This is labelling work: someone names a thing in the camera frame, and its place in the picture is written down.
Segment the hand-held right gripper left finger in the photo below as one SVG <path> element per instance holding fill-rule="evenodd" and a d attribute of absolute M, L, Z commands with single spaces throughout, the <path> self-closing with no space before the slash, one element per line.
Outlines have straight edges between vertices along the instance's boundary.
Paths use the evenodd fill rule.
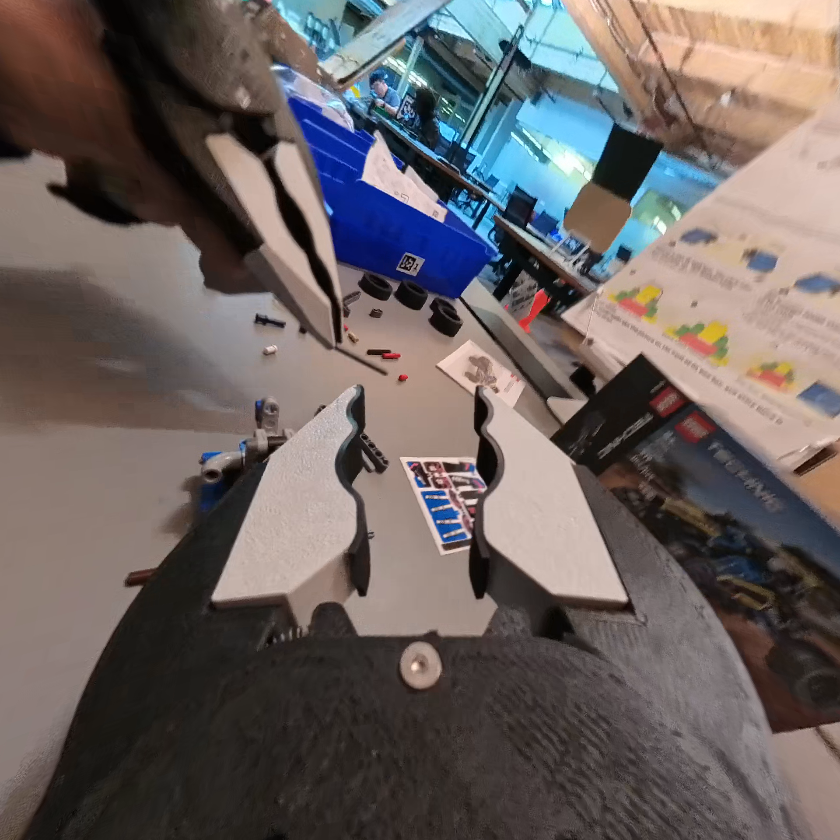
<path fill-rule="evenodd" d="M 362 471 L 362 385 L 352 385 L 271 454 L 230 550 L 218 609 L 314 610 L 367 595 L 371 546 Z"/>

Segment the closed lego instruction booklet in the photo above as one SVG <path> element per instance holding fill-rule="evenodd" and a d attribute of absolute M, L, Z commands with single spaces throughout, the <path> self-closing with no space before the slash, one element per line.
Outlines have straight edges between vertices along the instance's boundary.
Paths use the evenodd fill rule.
<path fill-rule="evenodd" d="M 436 367 L 469 394 L 479 387 L 494 392 L 509 407 L 515 407 L 525 382 L 518 374 L 468 340 L 437 362 Z"/>

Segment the background wooden desk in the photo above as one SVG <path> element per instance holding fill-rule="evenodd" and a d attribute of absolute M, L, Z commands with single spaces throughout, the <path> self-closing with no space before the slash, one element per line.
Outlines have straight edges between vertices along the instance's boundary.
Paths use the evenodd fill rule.
<path fill-rule="evenodd" d="M 498 301 L 508 295 L 522 272 L 547 292 L 555 311 L 568 308 L 599 289 L 600 284 L 566 267 L 551 248 L 526 229 L 499 215 L 494 216 L 493 224 L 500 234 L 500 255 L 509 263 L 492 292 Z"/>

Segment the white instruction poster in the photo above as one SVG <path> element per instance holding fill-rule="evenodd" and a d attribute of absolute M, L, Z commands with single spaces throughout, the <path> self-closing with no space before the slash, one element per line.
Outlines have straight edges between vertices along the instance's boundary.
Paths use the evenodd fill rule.
<path fill-rule="evenodd" d="M 563 320 L 791 459 L 838 440 L 838 280 L 835 98 Z"/>

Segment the grey and blue lego chassis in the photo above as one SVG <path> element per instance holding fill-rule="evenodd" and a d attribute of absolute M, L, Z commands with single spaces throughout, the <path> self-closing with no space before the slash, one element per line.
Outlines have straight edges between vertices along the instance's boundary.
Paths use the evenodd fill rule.
<path fill-rule="evenodd" d="M 280 405 L 274 397 L 258 399 L 255 402 L 255 431 L 250 437 L 242 439 L 237 449 L 202 454 L 197 492 L 199 514 L 215 509 L 244 473 L 262 464 L 294 436 L 294 428 L 280 425 L 279 411 Z"/>

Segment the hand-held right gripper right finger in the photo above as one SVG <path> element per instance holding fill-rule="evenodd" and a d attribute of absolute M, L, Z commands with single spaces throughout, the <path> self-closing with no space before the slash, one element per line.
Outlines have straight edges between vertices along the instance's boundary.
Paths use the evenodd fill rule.
<path fill-rule="evenodd" d="M 515 607 L 628 607 L 630 598 L 570 458 L 487 387 L 476 388 L 469 582 Z"/>

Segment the white paper bag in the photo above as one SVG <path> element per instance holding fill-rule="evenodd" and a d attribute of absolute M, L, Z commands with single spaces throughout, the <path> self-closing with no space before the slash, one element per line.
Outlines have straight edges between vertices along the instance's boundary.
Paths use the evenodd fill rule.
<path fill-rule="evenodd" d="M 448 209 L 441 204 L 432 187 L 411 166 L 406 171 L 399 170 L 394 155 L 379 131 L 374 132 L 373 138 L 373 144 L 365 156 L 362 182 L 443 223 Z"/>

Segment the lego sticker sheet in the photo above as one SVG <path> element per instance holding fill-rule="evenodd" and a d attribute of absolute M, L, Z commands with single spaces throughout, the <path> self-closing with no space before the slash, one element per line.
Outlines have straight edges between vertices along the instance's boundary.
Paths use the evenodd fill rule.
<path fill-rule="evenodd" d="M 400 463 L 438 553 L 468 551 L 478 502 L 487 488 L 476 459 L 403 457 Z"/>

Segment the blue plastic storage bin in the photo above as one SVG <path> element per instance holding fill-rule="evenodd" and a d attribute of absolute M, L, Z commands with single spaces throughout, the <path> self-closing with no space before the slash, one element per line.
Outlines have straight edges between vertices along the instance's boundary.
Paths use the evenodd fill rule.
<path fill-rule="evenodd" d="M 493 246 L 454 214 L 439 222 L 362 181 L 323 175 L 321 185 L 342 264 L 458 298 L 496 257 Z"/>
<path fill-rule="evenodd" d="M 308 101 L 293 97 L 289 104 L 319 175 L 341 183 L 359 181 L 374 138 L 331 120 Z"/>

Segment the black cardboard box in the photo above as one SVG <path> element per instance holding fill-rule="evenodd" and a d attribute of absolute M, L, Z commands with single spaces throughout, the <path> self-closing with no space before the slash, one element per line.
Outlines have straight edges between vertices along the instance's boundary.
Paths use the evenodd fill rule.
<path fill-rule="evenodd" d="M 551 440 L 688 574 L 774 732 L 838 723 L 837 527 L 642 355 Z"/>

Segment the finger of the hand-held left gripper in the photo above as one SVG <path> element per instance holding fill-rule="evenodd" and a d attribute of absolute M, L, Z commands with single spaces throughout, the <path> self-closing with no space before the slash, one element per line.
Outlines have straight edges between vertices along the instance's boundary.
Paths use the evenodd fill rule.
<path fill-rule="evenodd" d="M 312 333 L 323 344 L 341 344 L 338 261 L 318 174 L 305 151 L 290 141 L 280 141 L 272 151 L 272 183 L 291 241 L 283 258 L 290 272 L 285 285 Z"/>
<path fill-rule="evenodd" d="M 291 252 L 291 238 L 283 224 L 272 183 L 272 151 L 277 144 L 257 154 L 229 133 L 210 134 L 206 138 L 206 147 L 233 188 L 260 241 L 258 248 L 245 258 L 248 270 L 325 348 L 336 349 L 338 344 L 323 344 L 312 333 L 286 289 L 285 280 L 291 273 L 284 256 Z"/>

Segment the person's left hand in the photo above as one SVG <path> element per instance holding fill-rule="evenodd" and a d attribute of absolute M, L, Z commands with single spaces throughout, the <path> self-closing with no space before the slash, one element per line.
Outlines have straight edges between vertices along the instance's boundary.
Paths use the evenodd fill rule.
<path fill-rule="evenodd" d="M 2 129 L 25 149 L 120 166 L 137 151 L 90 2 L 1 2 Z"/>

